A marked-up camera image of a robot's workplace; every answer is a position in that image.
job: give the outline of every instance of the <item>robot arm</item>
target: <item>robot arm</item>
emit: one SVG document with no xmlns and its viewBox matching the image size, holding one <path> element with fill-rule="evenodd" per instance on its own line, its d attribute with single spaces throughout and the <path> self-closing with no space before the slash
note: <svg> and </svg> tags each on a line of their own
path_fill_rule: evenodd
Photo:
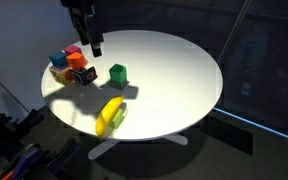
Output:
<svg viewBox="0 0 288 180">
<path fill-rule="evenodd" d="M 68 8 L 82 45 L 90 44 L 93 56 L 101 56 L 100 43 L 104 42 L 104 38 L 95 14 L 95 0 L 61 0 L 61 4 Z"/>
</svg>

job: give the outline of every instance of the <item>round white table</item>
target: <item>round white table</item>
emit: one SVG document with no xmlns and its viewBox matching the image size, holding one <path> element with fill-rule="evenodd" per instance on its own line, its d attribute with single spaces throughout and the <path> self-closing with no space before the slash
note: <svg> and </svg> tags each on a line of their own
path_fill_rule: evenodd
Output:
<svg viewBox="0 0 288 180">
<path fill-rule="evenodd" d="M 197 123 L 217 103 L 223 88 L 222 74 L 214 59 L 199 46 L 152 31 L 115 31 L 103 36 L 103 55 L 98 58 L 92 56 L 89 46 L 74 44 L 82 49 L 88 67 L 94 66 L 97 71 L 93 83 L 63 86 L 49 72 L 51 63 L 43 74 L 41 89 L 46 104 L 69 126 L 96 136 L 98 112 L 110 98 L 123 94 L 127 115 L 107 137 L 110 144 L 160 137 L 176 142 L 180 137 L 175 133 Z M 109 69 L 114 64 L 127 68 L 129 84 L 123 90 L 108 85 Z"/>
</svg>

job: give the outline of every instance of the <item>orange block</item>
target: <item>orange block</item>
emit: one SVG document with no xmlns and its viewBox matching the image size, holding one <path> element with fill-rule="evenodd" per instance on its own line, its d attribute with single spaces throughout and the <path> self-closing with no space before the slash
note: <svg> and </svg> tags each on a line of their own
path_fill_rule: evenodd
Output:
<svg viewBox="0 0 288 180">
<path fill-rule="evenodd" d="M 87 64 L 87 61 L 85 60 L 84 55 L 78 52 L 75 52 L 69 56 L 66 56 L 66 60 L 68 64 L 70 65 L 70 67 L 77 71 L 80 71 L 81 69 L 83 69 Z"/>
</svg>

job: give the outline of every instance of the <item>dark floor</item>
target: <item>dark floor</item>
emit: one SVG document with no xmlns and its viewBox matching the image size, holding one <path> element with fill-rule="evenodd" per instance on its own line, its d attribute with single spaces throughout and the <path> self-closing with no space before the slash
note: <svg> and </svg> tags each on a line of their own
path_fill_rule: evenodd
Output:
<svg viewBox="0 0 288 180">
<path fill-rule="evenodd" d="M 23 139 L 25 144 L 40 143 L 59 150 L 68 137 L 81 142 L 81 149 L 67 164 L 78 180 L 119 179 L 288 179 L 288 141 L 237 120 L 226 122 L 253 133 L 253 155 L 248 155 L 192 127 L 184 132 L 189 144 L 180 146 L 166 140 L 120 143 L 95 161 L 89 150 L 98 143 L 95 137 L 81 136 L 64 126 L 49 112 L 40 110 L 45 121 Z"/>
</svg>

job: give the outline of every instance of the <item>green block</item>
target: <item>green block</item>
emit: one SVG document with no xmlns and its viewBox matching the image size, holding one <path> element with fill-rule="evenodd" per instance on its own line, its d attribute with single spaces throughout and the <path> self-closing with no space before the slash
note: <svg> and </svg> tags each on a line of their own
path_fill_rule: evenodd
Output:
<svg viewBox="0 0 288 180">
<path fill-rule="evenodd" d="M 123 110 L 119 109 L 115 117 L 108 123 L 111 128 L 117 129 L 124 119 Z"/>
<path fill-rule="evenodd" d="M 110 68 L 110 77 L 112 81 L 123 82 L 126 80 L 126 67 L 119 64 L 114 64 Z"/>
</svg>

